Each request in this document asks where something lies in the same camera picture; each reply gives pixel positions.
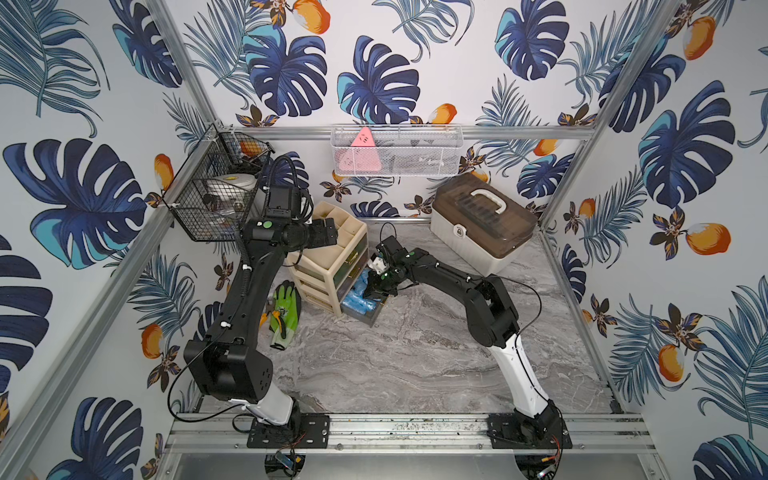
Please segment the blue bag roll one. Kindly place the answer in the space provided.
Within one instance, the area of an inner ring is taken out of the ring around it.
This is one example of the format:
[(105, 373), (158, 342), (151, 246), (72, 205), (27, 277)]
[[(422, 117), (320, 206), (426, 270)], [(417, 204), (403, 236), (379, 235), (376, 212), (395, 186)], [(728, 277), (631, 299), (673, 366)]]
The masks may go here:
[(376, 309), (377, 303), (363, 297), (367, 287), (367, 276), (361, 275), (344, 300), (344, 304), (359, 313), (366, 314)]

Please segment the transparent bottom drawer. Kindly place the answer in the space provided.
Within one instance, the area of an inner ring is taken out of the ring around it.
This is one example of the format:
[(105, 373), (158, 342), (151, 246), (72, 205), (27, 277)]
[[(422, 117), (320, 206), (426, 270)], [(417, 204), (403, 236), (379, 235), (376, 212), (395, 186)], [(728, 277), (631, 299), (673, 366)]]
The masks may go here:
[(368, 286), (369, 272), (370, 269), (368, 267), (362, 270), (352, 288), (341, 301), (341, 311), (343, 314), (372, 327), (378, 319), (385, 301), (371, 300), (363, 297), (364, 291)]

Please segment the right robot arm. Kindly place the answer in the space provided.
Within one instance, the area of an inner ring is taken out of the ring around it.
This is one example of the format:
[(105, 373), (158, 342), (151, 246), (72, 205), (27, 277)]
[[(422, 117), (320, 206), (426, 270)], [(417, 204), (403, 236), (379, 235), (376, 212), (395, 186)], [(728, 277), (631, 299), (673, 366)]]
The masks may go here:
[(378, 243), (368, 267), (367, 299), (394, 297), (408, 282), (433, 287), (461, 303), (471, 337), (489, 349), (502, 372), (518, 423), (539, 439), (564, 432), (561, 411), (545, 394), (525, 354), (519, 313), (501, 277), (469, 274), (421, 248), (409, 251), (393, 235)]

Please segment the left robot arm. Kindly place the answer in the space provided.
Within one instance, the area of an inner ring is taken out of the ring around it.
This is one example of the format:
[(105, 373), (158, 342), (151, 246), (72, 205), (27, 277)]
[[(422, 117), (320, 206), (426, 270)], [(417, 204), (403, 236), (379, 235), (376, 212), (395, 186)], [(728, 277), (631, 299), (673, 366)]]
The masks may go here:
[(334, 222), (314, 222), (313, 209), (304, 188), (256, 189), (251, 211), (235, 230), (241, 260), (234, 284), (213, 324), (183, 352), (202, 394), (275, 426), (290, 422), (294, 401), (272, 383), (273, 363), (257, 349), (260, 318), (289, 253), (337, 243)]

